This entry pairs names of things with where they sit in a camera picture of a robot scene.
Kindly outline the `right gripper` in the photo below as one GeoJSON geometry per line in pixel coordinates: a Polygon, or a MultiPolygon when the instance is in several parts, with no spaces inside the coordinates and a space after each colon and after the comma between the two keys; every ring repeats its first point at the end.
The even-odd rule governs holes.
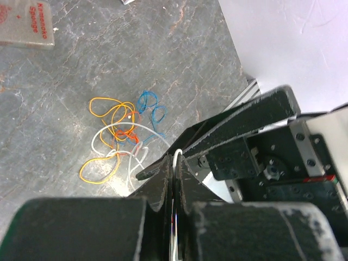
{"type": "Polygon", "coordinates": [[[300,112],[291,87],[277,87],[194,125],[183,154],[201,155],[235,201],[304,201],[347,217],[347,106],[276,123],[300,112]]]}

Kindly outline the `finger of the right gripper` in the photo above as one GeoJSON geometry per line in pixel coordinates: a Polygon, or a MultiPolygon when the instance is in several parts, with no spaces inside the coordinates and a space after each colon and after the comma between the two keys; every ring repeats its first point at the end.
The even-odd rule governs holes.
{"type": "MultiPolygon", "coordinates": [[[[175,150],[178,148],[184,151],[198,139],[203,137],[203,135],[207,133],[210,129],[212,129],[217,123],[217,119],[207,119],[187,128],[175,140],[175,142],[170,146],[170,148],[164,153],[164,155],[160,159],[152,163],[144,170],[137,173],[135,176],[136,179],[139,181],[144,181],[146,179],[151,178],[155,174],[157,169],[160,167],[166,155],[174,155],[175,150]]],[[[193,172],[196,179],[198,179],[199,181],[216,180],[212,173],[212,170],[210,169],[207,154],[204,154],[202,156],[196,156],[191,159],[189,159],[188,157],[189,156],[185,154],[186,161],[189,164],[190,169],[193,172]]]]}

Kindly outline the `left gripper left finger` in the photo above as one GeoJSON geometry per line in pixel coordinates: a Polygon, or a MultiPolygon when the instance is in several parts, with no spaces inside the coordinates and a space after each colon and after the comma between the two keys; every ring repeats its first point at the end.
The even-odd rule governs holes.
{"type": "Polygon", "coordinates": [[[43,197],[15,214],[1,260],[169,260],[171,156],[128,197],[43,197]]]}

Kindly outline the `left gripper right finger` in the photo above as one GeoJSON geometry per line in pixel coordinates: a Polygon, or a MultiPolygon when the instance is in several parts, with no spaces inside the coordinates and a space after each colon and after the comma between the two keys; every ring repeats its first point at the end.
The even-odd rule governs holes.
{"type": "Polygon", "coordinates": [[[344,260],[320,209],[304,202],[221,201],[173,158],[178,260],[344,260]]]}

